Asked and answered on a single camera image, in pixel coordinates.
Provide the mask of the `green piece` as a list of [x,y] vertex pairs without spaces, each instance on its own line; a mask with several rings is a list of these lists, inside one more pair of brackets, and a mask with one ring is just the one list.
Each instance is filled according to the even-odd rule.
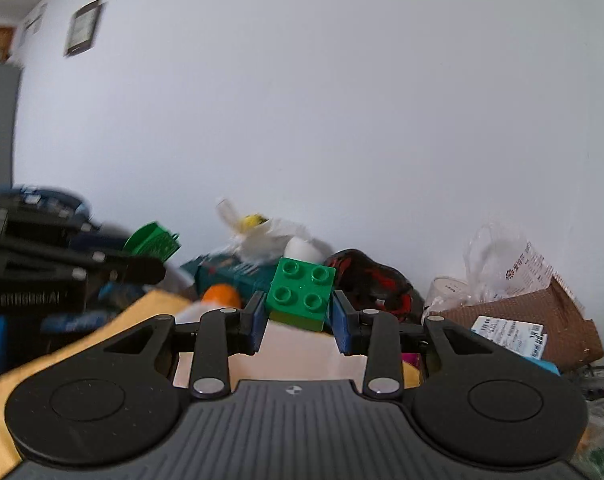
[[166,262],[179,251],[178,237],[177,233],[169,232],[160,223],[151,222],[128,237],[123,250],[133,256],[157,258]]

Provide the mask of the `green square brick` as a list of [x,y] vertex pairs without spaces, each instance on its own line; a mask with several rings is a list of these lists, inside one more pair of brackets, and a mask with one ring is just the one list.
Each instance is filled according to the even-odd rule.
[[332,266],[281,258],[267,292],[272,321],[321,332],[328,315],[335,269]]

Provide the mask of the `orange fruit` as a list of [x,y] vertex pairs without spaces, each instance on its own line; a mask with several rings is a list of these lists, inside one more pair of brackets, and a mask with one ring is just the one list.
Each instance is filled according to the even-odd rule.
[[210,286],[202,295],[201,300],[203,302],[210,302],[210,304],[217,304],[217,306],[221,307],[235,309],[242,307],[242,299],[238,290],[228,284],[214,284]]

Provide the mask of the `red black helmet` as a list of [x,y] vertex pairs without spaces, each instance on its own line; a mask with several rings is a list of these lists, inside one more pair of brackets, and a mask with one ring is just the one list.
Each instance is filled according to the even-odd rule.
[[357,311],[377,309],[401,322],[420,324],[424,300],[405,275],[376,262],[358,249],[331,255],[325,266],[334,268],[333,287],[341,290]]

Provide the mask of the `green book box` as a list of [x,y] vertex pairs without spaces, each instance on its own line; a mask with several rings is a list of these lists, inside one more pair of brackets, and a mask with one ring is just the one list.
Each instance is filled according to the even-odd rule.
[[236,289],[246,304],[255,292],[268,292],[277,264],[258,266],[229,254],[209,254],[184,263],[180,269],[193,278],[193,288],[200,298],[211,286],[225,284]]

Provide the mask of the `white plastic bin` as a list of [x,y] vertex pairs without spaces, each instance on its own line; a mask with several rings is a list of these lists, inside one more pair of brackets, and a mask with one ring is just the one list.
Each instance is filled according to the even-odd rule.
[[[177,324],[200,321],[216,304],[194,302],[176,315]],[[192,352],[180,352],[174,386],[187,387]],[[343,356],[332,336],[308,332],[269,321],[261,348],[254,356],[235,354],[229,358],[231,388],[244,379],[330,380],[352,379],[358,390],[363,383],[365,356]],[[403,363],[406,388],[420,385],[416,367]]]

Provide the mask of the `white plastic bag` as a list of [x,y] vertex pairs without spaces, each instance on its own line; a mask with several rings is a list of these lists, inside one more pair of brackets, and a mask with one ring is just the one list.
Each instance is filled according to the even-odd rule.
[[266,219],[260,214],[241,216],[227,198],[217,202],[216,212],[231,231],[230,240],[221,252],[245,263],[260,266],[277,262],[293,237],[305,242],[311,240],[311,233],[303,224],[280,218]]

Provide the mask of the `white round ball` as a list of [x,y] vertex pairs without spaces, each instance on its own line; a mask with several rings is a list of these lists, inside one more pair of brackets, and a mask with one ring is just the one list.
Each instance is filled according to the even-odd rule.
[[323,264],[332,254],[333,248],[321,240],[304,240],[293,236],[285,245],[285,258]]

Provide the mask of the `yellow cloth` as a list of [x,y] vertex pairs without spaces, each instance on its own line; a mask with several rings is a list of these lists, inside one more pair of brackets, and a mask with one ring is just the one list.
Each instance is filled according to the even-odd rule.
[[116,318],[113,318],[104,327],[96,330],[96,332],[89,334],[79,341],[73,342],[73,344],[69,344],[67,347],[52,352],[47,356],[42,356],[0,376],[0,479],[20,463],[19,454],[12,443],[11,436],[6,427],[4,413],[8,396],[22,380],[70,358],[70,356],[74,356],[95,344],[99,344],[99,342],[118,333],[124,332],[127,328],[148,320],[148,318],[152,318],[154,315],[175,315],[185,310],[191,304],[191,300],[170,294],[169,292],[158,292],[157,290],[148,292],[142,299],[136,301],[131,307]]

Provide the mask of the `wall picture frame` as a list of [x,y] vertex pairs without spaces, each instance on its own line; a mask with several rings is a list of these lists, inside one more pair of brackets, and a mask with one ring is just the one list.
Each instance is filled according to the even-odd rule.
[[65,56],[74,56],[93,47],[104,0],[94,0],[78,9],[71,18]]

